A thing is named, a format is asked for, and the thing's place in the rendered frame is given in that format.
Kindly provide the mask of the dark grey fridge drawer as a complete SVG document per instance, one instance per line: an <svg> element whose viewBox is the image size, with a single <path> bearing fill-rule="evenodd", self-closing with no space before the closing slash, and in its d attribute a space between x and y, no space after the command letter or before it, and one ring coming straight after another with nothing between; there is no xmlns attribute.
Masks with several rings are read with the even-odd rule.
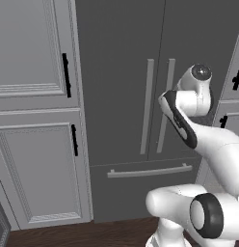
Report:
<svg viewBox="0 0 239 247"><path fill-rule="evenodd" d="M139 178L107 178L111 170L116 172L145 171L192 165L190 172ZM93 219L95 223L112 222L149 217L146 194L153 189L194 183L200 159L187 157L134 163L121 163L91 167Z"/></svg>

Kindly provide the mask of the dark grey cabinet panel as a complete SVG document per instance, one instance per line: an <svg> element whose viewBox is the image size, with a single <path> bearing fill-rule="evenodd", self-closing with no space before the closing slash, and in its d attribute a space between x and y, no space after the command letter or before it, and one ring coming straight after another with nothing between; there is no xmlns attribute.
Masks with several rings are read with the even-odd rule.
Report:
<svg viewBox="0 0 239 247"><path fill-rule="evenodd" d="M0 247L6 247L11 232L11 224L0 203Z"/></svg>

